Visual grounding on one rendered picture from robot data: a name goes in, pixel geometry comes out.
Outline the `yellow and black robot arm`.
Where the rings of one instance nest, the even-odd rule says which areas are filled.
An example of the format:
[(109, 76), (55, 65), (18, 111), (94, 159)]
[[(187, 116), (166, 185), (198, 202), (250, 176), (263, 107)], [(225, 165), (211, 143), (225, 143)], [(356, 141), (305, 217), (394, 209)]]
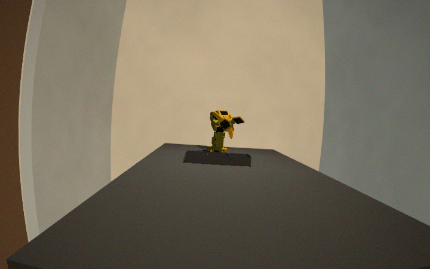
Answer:
[[(216, 111), (216, 113), (218, 113), (221, 117), (228, 117), (230, 120), (232, 120), (232, 115), (229, 114), (229, 112), (225, 112), (225, 111)], [(213, 137), (213, 141), (212, 141), (212, 146), (206, 147), (207, 151), (212, 151), (214, 152), (214, 150), (218, 150), (219, 152), (226, 152), (227, 148), (223, 147), (223, 140), (225, 138), (225, 131), (223, 129), (223, 127), (220, 127), (218, 125), (218, 119), (213, 115), (212, 112), (210, 112), (210, 120), (211, 120), (211, 126), (213, 128), (214, 131), (214, 137)], [(219, 126), (219, 127), (216, 127)], [(215, 147), (216, 146), (216, 147)]]

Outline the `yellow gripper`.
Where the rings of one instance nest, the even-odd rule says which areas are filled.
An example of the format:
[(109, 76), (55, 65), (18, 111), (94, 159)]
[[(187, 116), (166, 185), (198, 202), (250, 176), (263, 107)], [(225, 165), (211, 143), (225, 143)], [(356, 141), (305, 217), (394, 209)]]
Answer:
[(233, 124), (245, 123), (245, 121), (241, 117), (233, 117), (232, 120), (230, 120), (228, 117), (221, 117), (218, 113), (214, 111), (212, 113), (218, 119), (218, 125), (220, 127), (223, 127), (224, 131), (229, 133), (231, 139), (233, 138), (234, 133)]

